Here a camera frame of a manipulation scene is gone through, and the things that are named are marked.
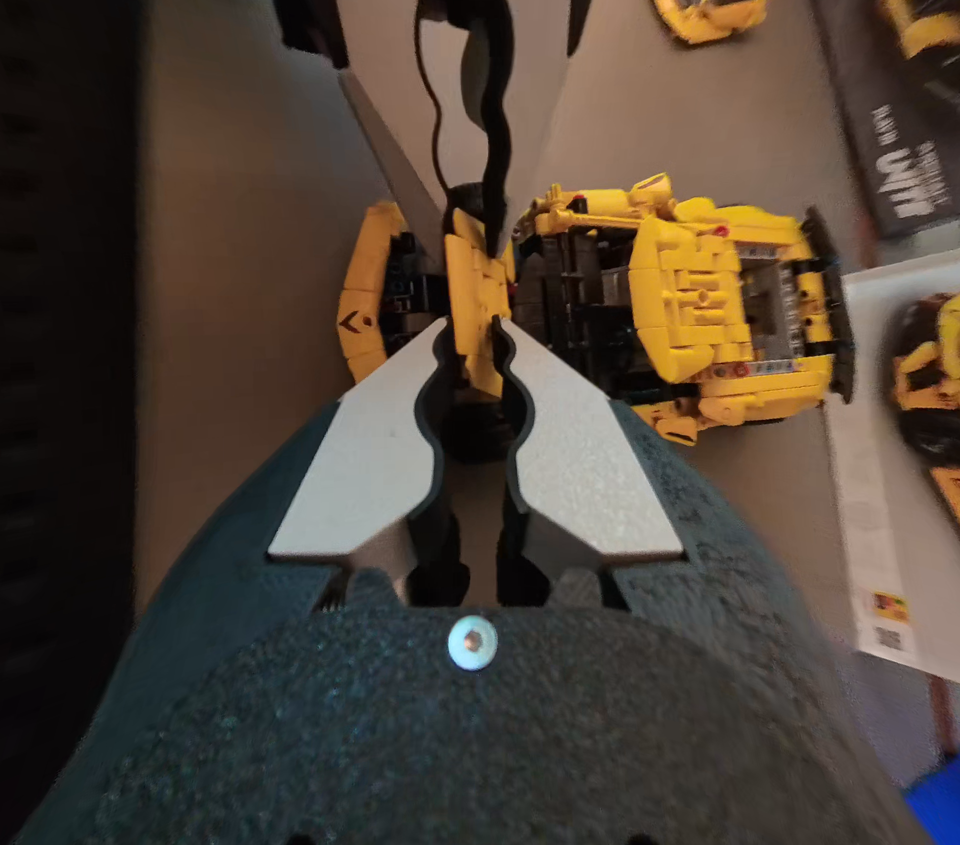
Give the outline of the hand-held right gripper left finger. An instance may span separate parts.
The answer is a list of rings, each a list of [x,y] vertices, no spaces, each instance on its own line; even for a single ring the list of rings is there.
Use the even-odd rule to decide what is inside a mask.
[[[414,606],[463,603],[470,570],[441,441],[454,363],[452,323],[438,319],[339,399],[271,560],[380,570]]]

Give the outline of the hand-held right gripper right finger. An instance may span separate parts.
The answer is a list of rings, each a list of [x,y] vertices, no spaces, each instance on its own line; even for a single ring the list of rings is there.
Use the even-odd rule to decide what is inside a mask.
[[[506,454],[496,597],[503,607],[626,607],[621,570],[685,548],[614,402],[512,321],[491,324]]]

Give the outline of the yellow toy brick car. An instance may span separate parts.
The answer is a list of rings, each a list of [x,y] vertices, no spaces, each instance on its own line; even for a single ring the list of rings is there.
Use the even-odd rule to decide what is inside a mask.
[[[439,272],[427,270],[396,203],[366,210],[337,321],[355,383],[436,320],[452,323],[444,239],[456,208],[481,222],[479,199],[476,184],[452,193]],[[509,243],[507,320],[668,442],[692,447],[705,431],[778,424],[830,394],[853,399],[855,338],[815,207],[799,220],[680,200],[666,173],[628,190],[555,183],[520,215]],[[464,406],[473,430],[454,450],[488,460],[506,449],[502,395],[475,390],[455,355],[457,383],[476,402]]]

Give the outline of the yellow hood panel assembly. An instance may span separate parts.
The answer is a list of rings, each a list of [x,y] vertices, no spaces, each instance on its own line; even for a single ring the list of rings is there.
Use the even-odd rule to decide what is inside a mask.
[[[488,256],[483,223],[458,207],[451,213],[451,229],[443,245],[455,350],[470,386],[498,399],[502,376],[495,365],[492,323],[495,317],[512,318],[513,243],[498,258]]]

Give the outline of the car picture instruction booklet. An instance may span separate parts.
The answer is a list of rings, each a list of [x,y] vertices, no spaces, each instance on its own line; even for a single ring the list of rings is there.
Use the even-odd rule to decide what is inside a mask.
[[[846,275],[854,392],[826,426],[854,643],[959,677],[958,251]]]

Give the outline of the dark toy car box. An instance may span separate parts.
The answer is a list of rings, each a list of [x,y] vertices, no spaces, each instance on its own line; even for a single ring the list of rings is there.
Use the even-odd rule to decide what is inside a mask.
[[[812,0],[884,239],[958,219],[959,0]]]

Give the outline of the blue plastic bin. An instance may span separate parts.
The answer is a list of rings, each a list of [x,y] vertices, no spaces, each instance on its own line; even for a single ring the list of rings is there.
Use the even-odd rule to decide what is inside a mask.
[[[904,799],[934,843],[959,844],[958,756],[918,779]]]

